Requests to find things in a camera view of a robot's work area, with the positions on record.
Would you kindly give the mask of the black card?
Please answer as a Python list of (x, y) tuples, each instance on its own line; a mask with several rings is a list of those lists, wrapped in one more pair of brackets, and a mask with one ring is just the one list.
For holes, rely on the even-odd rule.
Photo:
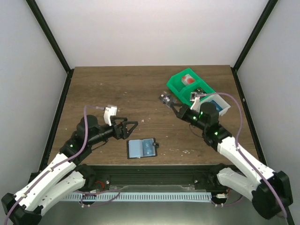
[(176, 99), (174, 96), (168, 92), (164, 92), (159, 96), (159, 100), (166, 105), (167, 107), (171, 107), (174, 103), (176, 103)]
[(197, 94), (206, 94), (206, 92), (202, 88), (197, 88), (194, 90), (194, 92)]

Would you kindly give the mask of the black card holder wallet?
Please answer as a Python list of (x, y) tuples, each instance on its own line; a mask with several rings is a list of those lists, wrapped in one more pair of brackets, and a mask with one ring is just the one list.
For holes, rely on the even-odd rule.
[[(155, 138), (150, 138), (154, 140), (154, 147), (156, 155), (152, 157), (156, 157), (158, 155), (158, 148), (159, 143), (156, 141)], [(134, 139), (127, 141), (127, 159), (134, 159), (134, 158), (145, 158), (143, 157), (143, 147), (142, 147), (142, 140), (143, 139)]]

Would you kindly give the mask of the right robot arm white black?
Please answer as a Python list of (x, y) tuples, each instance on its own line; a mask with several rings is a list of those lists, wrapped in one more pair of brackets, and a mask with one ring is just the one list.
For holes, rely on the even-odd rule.
[(202, 130), (205, 143), (229, 159), (240, 173), (226, 167), (208, 177), (209, 185), (218, 189), (229, 187), (251, 201), (265, 219), (276, 215), (287, 217), (286, 208), (293, 203), (288, 175), (276, 172), (246, 151), (226, 128), (219, 123), (219, 113), (213, 103), (201, 104), (200, 111), (186, 104), (172, 103), (177, 118)]

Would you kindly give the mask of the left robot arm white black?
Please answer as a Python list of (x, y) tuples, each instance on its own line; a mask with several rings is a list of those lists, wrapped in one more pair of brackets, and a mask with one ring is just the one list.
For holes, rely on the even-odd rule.
[(126, 117), (112, 118), (111, 124), (99, 125), (93, 115), (82, 117), (69, 140), (61, 147), (53, 161), (29, 184), (15, 194), (7, 193), (1, 203), (9, 220), (15, 225), (37, 225), (42, 216), (68, 194), (91, 189), (96, 173), (82, 161), (92, 153), (94, 144), (113, 137), (127, 139), (138, 126)]

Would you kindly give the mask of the red white card in bin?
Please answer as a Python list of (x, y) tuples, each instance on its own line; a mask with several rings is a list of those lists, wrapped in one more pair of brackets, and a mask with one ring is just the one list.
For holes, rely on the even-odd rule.
[(190, 74), (186, 74), (186, 75), (182, 76), (181, 82), (185, 86), (188, 86), (188, 85), (192, 84), (193, 82), (195, 82), (195, 79)]

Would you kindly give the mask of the black card in bin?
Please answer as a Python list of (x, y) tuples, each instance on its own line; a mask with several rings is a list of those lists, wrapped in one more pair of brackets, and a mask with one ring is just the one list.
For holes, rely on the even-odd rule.
[(206, 92), (202, 88), (197, 88), (194, 90), (194, 92), (197, 94), (206, 94)]

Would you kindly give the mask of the card inside holder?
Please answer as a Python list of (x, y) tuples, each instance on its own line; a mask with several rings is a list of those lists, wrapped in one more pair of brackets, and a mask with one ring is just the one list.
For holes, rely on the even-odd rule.
[(142, 156), (152, 157), (156, 155), (155, 147), (153, 145), (153, 139), (143, 139), (142, 140)]

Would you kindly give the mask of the blue card in bin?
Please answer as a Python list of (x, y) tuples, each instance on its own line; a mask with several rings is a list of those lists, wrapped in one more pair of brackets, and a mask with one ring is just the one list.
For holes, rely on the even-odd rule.
[(212, 101), (210, 101), (210, 103), (212, 103), (216, 107), (216, 110), (218, 112), (223, 110), (223, 108), (216, 101), (212, 100)]

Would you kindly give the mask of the green white sorting bin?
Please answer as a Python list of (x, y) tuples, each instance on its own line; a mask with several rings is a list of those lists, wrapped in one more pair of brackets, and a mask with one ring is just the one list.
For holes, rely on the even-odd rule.
[[(190, 74), (195, 82), (185, 86), (181, 82), (182, 76)], [(192, 106), (190, 101), (190, 94), (194, 92), (197, 88), (202, 88), (206, 92), (206, 96), (201, 99), (201, 104), (214, 100), (216, 101), (223, 110), (218, 112), (220, 116), (223, 116), (227, 113), (228, 109), (231, 107), (219, 94), (217, 94), (202, 78), (200, 78), (192, 69), (187, 68), (175, 75), (173, 75), (169, 81), (166, 83), (166, 86), (169, 90), (184, 104)]]

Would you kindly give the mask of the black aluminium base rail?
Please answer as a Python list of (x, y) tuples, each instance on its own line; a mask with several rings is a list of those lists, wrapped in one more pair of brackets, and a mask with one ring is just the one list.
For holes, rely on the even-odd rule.
[(233, 165), (79, 165), (75, 171), (87, 180), (85, 189), (112, 186), (195, 185), (197, 189), (221, 189), (217, 173)]

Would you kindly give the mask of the left black frame post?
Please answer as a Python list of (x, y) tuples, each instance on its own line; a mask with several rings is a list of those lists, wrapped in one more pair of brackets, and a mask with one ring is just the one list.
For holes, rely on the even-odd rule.
[(61, 51), (50, 27), (48, 26), (46, 19), (44, 18), (37, 2), (35, 0), (26, 0), (26, 3), (29, 6), (30, 10), (32, 11), (36, 21), (38, 22), (40, 28), (42, 29), (45, 37), (47, 38), (49, 44), (51, 45), (53, 51), (55, 52), (64, 70), (66, 71), (67, 74), (69, 74), (71, 72), (71, 68), (67, 63), (63, 55), (63, 52)]

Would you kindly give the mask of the black frame post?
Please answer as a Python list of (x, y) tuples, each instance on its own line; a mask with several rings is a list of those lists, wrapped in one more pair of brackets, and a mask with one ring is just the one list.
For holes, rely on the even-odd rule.
[(252, 48), (254, 42), (256, 41), (258, 35), (260, 34), (261, 30), (263, 29), (265, 23), (267, 22), (269, 16), (271, 15), (274, 7), (276, 6), (278, 0), (269, 0), (264, 7), (259, 19), (257, 20), (249, 38), (247, 39), (239, 57), (237, 58), (233, 69), (234, 71), (238, 71), (241, 67), (242, 63), (246, 59), (246, 56), (248, 55), (250, 49)]
[(46, 19), (44, 18), (37, 2), (35, 0), (26, 0), (26, 3), (29, 6), (30, 10), (32, 11), (36, 21), (38, 22), (40, 28), (42, 29), (45, 37), (47, 38), (49, 44), (51, 45), (53, 51), (55, 52), (64, 70), (66, 71), (67, 74), (69, 74), (71, 72), (71, 68), (67, 63), (63, 55), (63, 52), (61, 51), (50, 27), (48, 26)]

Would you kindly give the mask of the right black frame post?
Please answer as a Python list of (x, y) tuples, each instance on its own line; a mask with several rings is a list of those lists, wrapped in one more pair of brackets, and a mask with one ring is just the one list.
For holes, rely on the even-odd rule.
[(258, 35), (260, 34), (261, 30), (263, 29), (265, 23), (267, 22), (269, 16), (271, 15), (274, 7), (276, 6), (278, 0), (269, 0), (264, 7), (259, 19), (257, 20), (249, 38), (247, 39), (239, 57), (237, 58), (233, 69), (234, 71), (238, 71), (241, 67), (242, 63), (246, 59), (246, 56), (248, 55), (250, 49), (252, 48), (254, 42), (256, 41)]

